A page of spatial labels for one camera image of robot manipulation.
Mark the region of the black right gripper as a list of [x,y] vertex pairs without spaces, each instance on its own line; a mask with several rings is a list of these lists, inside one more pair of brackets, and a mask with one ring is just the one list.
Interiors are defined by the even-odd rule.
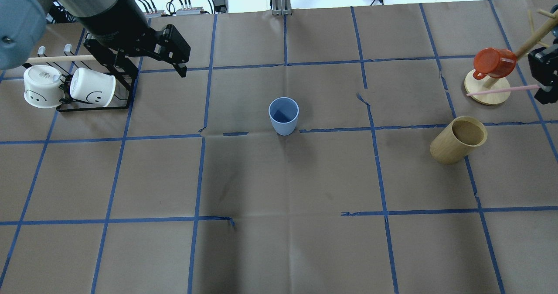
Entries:
[[538,48],[527,55],[532,77],[539,89],[534,98],[541,104],[553,104],[558,100],[558,44]]

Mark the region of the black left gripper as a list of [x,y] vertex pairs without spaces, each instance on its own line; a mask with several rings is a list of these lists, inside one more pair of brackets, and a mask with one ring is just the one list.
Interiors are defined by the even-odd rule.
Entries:
[[149,24],[120,24],[116,26],[85,25],[89,38],[84,46],[95,60],[112,75],[137,75],[138,68],[131,57],[150,57],[174,67],[179,76],[187,75],[191,47],[173,24],[156,31]]

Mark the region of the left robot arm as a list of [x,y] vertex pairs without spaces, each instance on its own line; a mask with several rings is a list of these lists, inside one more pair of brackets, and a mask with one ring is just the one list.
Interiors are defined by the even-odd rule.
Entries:
[[1,68],[24,65],[44,35],[46,16],[60,2],[93,37],[85,46],[112,75],[118,69],[132,77],[131,57],[150,57],[187,75],[190,45],[172,24],[156,31],[135,0],[1,0]]

